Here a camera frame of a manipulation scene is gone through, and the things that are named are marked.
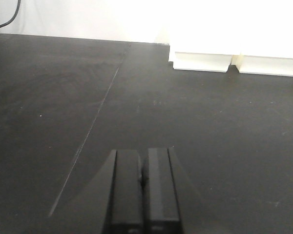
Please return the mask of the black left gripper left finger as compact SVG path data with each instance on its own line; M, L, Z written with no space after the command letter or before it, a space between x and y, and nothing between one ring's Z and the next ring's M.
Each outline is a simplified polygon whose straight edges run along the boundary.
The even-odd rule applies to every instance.
M142 234L140 158L135 150L112 150L73 200L72 234Z

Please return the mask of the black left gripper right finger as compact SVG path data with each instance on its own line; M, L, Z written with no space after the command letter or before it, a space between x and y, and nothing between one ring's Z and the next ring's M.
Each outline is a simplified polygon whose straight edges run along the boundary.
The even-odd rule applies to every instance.
M200 233L200 194L173 147L150 148L143 177L146 233Z

